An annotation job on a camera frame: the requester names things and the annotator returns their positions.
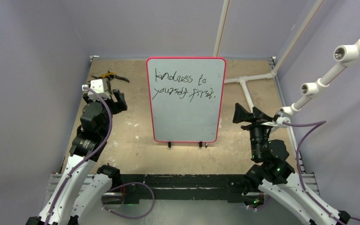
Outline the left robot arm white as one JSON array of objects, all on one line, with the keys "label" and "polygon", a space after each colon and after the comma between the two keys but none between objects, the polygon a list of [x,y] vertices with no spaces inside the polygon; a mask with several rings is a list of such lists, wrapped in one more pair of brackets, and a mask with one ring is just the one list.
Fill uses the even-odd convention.
[{"label": "left robot arm white", "polygon": [[38,216],[30,217],[28,225],[66,225],[79,191],[90,169],[98,161],[112,132],[113,115],[127,110],[124,93],[84,88],[86,106],[80,116],[76,136],[69,150],[67,164],[58,186]]}]

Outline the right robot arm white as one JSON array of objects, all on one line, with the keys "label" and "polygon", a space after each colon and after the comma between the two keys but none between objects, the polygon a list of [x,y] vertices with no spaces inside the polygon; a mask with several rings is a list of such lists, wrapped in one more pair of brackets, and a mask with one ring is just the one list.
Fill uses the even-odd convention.
[{"label": "right robot arm white", "polygon": [[294,169],[287,162],[285,142],[270,139],[277,128],[293,126],[288,114],[278,111],[270,117],[257,107],[249,112],[236,103],[232,121],[248,123],[241,129],[249,132],[251,160],[255,163],[244,175],[244,194],[260,191],[268,195],[304,225],[346,225],[351,220],[348,212],[333,208],[307,186],[300,164]]}]

